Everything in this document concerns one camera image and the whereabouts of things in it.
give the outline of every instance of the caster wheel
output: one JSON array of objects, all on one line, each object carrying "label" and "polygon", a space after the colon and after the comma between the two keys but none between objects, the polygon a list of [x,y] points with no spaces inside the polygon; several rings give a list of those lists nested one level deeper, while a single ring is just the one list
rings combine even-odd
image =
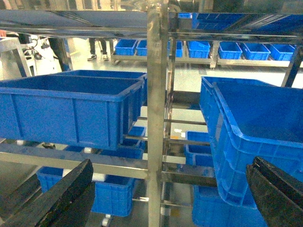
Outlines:
[{"label": "caster wheel", "polygon": [[107,227],[108,223],[109,223],[109,219],[108,219],[108,218],[104,218],[104,219],[102,220],[102,226],[103,226],[103,227]]},{"label": "caster wheel", "polygon": [[25,144],[25,140],[17,140],[18,146],[23,146]]},{"label": "caster wheel", "polygon": [[84,153],[85,153],[85,154],[91,154],[92,151],[93,151],[92,148],[84,148]]},{"label": "caster wheel", "polygon": [[56,146],[53,143],[44,143],[42,144],[42,147],[46,149],[56,149]]}]

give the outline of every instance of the metal frame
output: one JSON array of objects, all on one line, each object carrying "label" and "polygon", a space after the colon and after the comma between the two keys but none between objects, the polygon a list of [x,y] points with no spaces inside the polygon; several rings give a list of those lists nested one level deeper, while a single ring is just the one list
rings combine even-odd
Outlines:
[{"label": "metal frame", "polygon": [[0,53],[12,51],[22,77],[30,77],[27,61],[18,38],[5,38],[0,40]]},{"label": "metal frame", "polygon": [[[253,65],[253,66],[288,66],[288,72],[285,76],[283,86],[291,86],[296,73],[300,67],[303,58],[301,34],[269,34],[269,33],[253,33],[250,31],[203,31],[184,29],[174,27],[169,29],[169,11],[181,11],[182,4],[180,1],[167,0],[147,0],[147,6],[141,8],[141,11],[147,12],[147,30],[146,28],[118,28],[118,27],[101,27],[84,25],[81,27],[71,26],[33,26],[33,25],[0,25],[1,28],[8,30],[23,31],[35,34],[49,34],[50,36],[65,35],[68,33],[61,30],[81,31],[79,35],[90,34],[90,32],[112,32],[111,38],[118,37],[118,32],[133,32],[127,37],[147,38],[148,56],[118,56],[115,55],[114,46],[110,42],[110,52],[112,61],[134,60],[147,61],[148,71],[148,137],[130,137],[132,139],[140,139],[148,141],[148,158],[146,160],[135,160],[128,158],[118,158],[109,156],[98,156],[93,154],[80,154],[70,151],[52,150],[52,152],[45,152],[43,148],[35,148],[30,146],[16,146],[13,144],[0,143],[0,160],[13,163],[24,163],[39,166],[51,166],[58,168],[72,169],[77,166],[82,160],[90,158],[93,162],[94,170],[97,173],[120,175],[126,177],[135,177],[145,179],[148,183],[148,205],[149,205],[149,227],[159,227],[161,224],[166,225],[168,216],[165,216],[161,222],[161,206],[166,206],[169,203],[163,201],[169,200],[170,183],[188,183],[198,184],[204,186],[216,186],[214,177],[203,177],[205,167],[203,166],[188,166],[182,164],[184,160],[169,155],[169,152],[174,149],[179,149],[184,144],[207,145],[206,143],[188,141],[188,140],[174,140],[170,138],[171,123],[176,122],[172,120],[172,108],[198,109],[199,93],[195,92],[180,92],[174,91],[174,68],[176,63],[200,63],[210,64],[212,68],[217,64],[236,64],[236,65]],[[82,1],[77,0],[77,9],[84,10]],[[116,11],[121,9],[120,2],[114,1]],[[192,11],[200,8],[200,12],[205,8],[204,5],[197,4],[193,6],[194,2],[188,2],[187,9]],[[55,6],[58,9],[65,9],[65,6]],[[10,5],[10,9],[18,9],[18,6]],[[284,17],[279,15],[277,17],[269,18],[274,21]],[[233,25],[233,29],[244,27],[256,27],[257,25],[264,25],[267,17],[257,15],[249,16],[245,20]],[[146,33],[147,35],[136,35],[135,33]],[[171,39],[170,54],[167,58],[167,43]],[[209,40],[214,41],[211,59],[191,59],[184,52],[183,58],[176,58],[176,40]],[[263,43],[292,43],[299,44],[296,52],[290,62],[276,62],[276,61],[248,61],[248,60],[222,60],[218,58],[219,41],[236,41],[236,42],[263,42]],[[62,50],[67,53],[68,45],[66,42],[61,46]],[[64,56],[66,65],[71,65],[71,59],[68,54]],[[187,122],[177,121],[178,123],[192,123],[198,125],[205,125],[204,122]]]}]

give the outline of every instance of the stainless steel rack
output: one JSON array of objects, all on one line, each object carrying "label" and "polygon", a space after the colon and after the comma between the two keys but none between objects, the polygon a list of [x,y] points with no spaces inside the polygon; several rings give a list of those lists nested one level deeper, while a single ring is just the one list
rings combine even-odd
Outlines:
[{"label": "stainless steel rack", "polygon": [[[149,227],[167,226],[168,216],[160,214],[163,201],[169,200],[170,183],[187,183],[216,186],[214,178],[203,177],[202,166],[188,166],[169,162],[174,157],[168,155],[184,143],[170,138],[173,122],[172,108],[198,108],[199,94],[174,91],[176,40],[214,41],[212,58],[205,60],[212,68],[216,64],[267,64],[264,61],[224,61],[216,54],[220,41],[290,43],[297,48],[290,62],[279,62],[287,66],[282,86],[291,87],[303,59],[302,31],[291,33],[253,32],[252,30],[291,14],[303,14],[301,1],[286,0],[111,0],[102,8],[97,0],[7,0],[0,4],[0,28],[21,33],[46,35],[49,37],[106,37],[106,38],[147,38],[148,56],[148,141],[146,160],[133,160],[95,155],[79,155],[53,150],[43,152],[42,148],[17,146],[8,140],[0,143],[0,160],[36,166],[51,166],[72,169],[84,158],[90,158],[98,173],[120,175],[144,179],[148,184],[148,224]],[[199,13],[247,13],[240,21],[224,31],[194,30],[188,23],[178,19],[178,12]],[[169,58],[167,43],[171,41]],[[67,52],[66,63],[70,64],[68,42],[62,45]]]}]

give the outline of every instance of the rack wheel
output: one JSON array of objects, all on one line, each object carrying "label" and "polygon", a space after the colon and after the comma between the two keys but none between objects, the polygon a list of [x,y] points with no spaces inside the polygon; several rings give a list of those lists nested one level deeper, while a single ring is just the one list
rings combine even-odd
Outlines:
[{"label": "rack wheel", "polygon": [[112,216],[110,214],[106,214],[105,218],[102,220],[102,227],[109,227],[109,224],[112,220]]},{"label": "rack wheel", "polygon": [[42,144],[42,147],[44,147],[46,149],[56,149],[56,146],[53,143],[44,143],[44,144]]},{"label": "rack wheel", "polygon": [[91,154],[92,151],[93,151],[92,148],[84,148],[84,153],[86,153],[86,154]]},{"label": "rack wheel", "polygon": [[102,227],[107,227],[108,224],[109,224],[109,218],[104,218],[102,220]]},{"label": "rack wheel", "polygon": [[23,146],[25,144],[25,140],[17,140],[18,146]]}]

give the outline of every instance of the vertical metal post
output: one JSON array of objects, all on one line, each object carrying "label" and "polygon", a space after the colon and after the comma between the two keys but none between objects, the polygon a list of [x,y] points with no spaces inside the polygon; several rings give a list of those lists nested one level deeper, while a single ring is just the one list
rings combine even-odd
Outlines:
[{"label": "vertical metal post", "polygon": [[113,55],[114,55],[114,42],[112,39],[109,39],[109,51],[110,51],[110,59],[112,64],[115,63],[115,60],[113,59]]},{"label": "vertical metal post", "polygon": [[168,0],[147,0],[148,225],[160,226]]},{"label": "vertical metal post", "polygon": [[218,58],[219,58],[219,41],[213,41],[213,49],[212,49],[212,61],[210,62],[210,68],[214,69],[216,68]]},{"label": "vertical metal post", "polygon": [[294,83],[294,79],[300,69],[302,60],[303,60],[303,46],[297,45],[294,54],[290,60],[281,87],[292,87]]},{"label": "vertical metal post", "polygon": [[[169,49],[169,62],[168,62],[168,76],[167,76],[167,97],[165,103],[165,119],[172,118],[172,102],[173,102],[173,92],[174,92],[174,80],[175,80],[175,62],[176,62],[176,48],[177,41],[175,38],[171,38]],[[164,124],[165,138],[170,138],[171,133],[171,122],[165,122]],[[165,154],[163,161],[166,161],[166,155],[169,150],[169,141],[165,144]]]},{"label": "vertical metal post", "polygon": [[62,53],[62,61],[64,64],[64,71],[73,70],[72,63],[71,63],[71,53],[68,46],[68,39],[60,39],[59,49]]},{"label": "vertical metal post", "polygon": [[29,72],[27,61],[25,59],[23,51],[18,48],[13,50],[14,57],[16,59],[19,71],[22,77],[30,77],[31,73]]}]

